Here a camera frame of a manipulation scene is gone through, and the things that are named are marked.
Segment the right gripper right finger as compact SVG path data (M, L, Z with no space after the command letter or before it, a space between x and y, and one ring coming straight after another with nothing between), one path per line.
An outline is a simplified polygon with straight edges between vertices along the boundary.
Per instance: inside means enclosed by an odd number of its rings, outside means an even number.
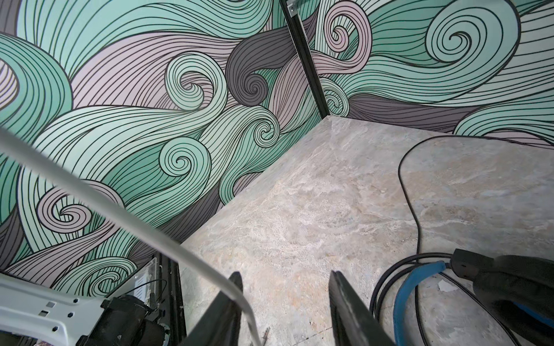
M394 345L342 272L330 272L328 291L335 345Z

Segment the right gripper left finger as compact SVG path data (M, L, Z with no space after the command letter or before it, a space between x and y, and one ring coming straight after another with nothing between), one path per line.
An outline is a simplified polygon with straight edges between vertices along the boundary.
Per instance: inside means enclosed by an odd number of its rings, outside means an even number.
M237 346L242 310L220 291L179 346Z

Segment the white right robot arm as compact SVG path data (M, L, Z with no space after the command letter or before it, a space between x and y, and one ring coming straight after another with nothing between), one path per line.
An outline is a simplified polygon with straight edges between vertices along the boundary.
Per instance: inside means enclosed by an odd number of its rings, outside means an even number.
M330 274L328 292L336 345L393 345L341 272ZM182 336L137 297L78 298L1 275L1 331L49 345L237 345L242 310L220 293L199 326Z

